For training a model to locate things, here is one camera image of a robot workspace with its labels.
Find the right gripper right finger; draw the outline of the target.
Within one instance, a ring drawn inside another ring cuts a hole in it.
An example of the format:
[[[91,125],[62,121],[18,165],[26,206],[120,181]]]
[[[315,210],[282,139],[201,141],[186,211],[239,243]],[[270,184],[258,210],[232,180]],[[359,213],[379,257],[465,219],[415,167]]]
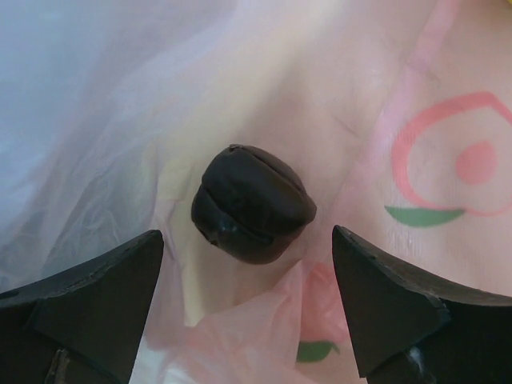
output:
[[[509,383],[511,299],[441,278],[350,230],[334,270],[358,374],[368,383]]]

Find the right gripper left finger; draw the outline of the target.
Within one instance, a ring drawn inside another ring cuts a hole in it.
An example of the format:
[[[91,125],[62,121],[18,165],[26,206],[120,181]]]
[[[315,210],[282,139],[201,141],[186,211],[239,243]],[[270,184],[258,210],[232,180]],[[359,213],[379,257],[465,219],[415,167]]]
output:
[[[3,383],[128,383],[164,241],[150,230],[1,294]]]

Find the dark brown chestnut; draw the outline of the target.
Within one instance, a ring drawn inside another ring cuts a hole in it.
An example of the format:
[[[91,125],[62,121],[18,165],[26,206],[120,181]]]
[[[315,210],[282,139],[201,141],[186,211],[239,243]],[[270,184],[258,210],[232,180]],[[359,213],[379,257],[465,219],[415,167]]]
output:
[[[252,265],[277,260],[316,213],[290,166],[239,144],[214,157],[191,205],[192,222],[208,243]]]

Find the pink plastic bag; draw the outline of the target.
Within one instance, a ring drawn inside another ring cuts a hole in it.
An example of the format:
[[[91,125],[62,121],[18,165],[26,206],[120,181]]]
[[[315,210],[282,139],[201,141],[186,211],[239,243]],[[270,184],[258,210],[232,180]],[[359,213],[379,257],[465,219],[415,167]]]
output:
[[[231,144],[317,206],[267,265],[190,218]],[[160,231],[132,383],[356,383],[335,226],[510,295],[510,2],[2,2],[1,289]]]

